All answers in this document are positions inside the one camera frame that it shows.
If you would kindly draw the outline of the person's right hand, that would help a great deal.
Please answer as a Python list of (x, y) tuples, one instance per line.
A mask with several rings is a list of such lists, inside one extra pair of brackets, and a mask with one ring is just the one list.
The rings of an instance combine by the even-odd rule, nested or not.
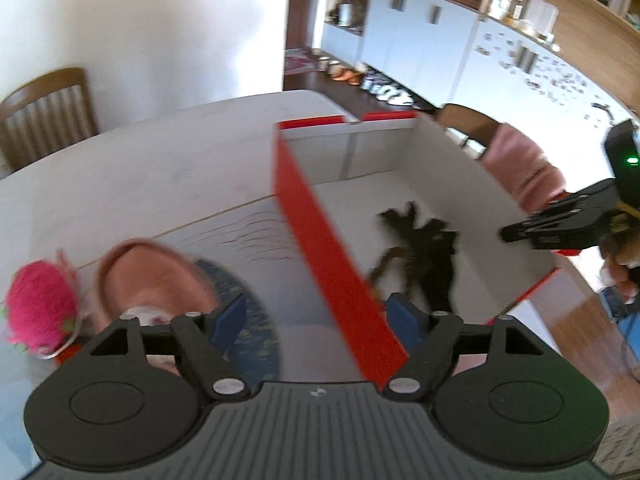
[(632, 304), (639, 293), (639, 286), (629, 277), (629, 271), (639, 266), (639, 246), (639, 231), (634, 230), (627, 234), (615, 255), (604, 246), (599, 247), (603, 259), (601, 281), (606, 286), (616, 287), (626, 304)]

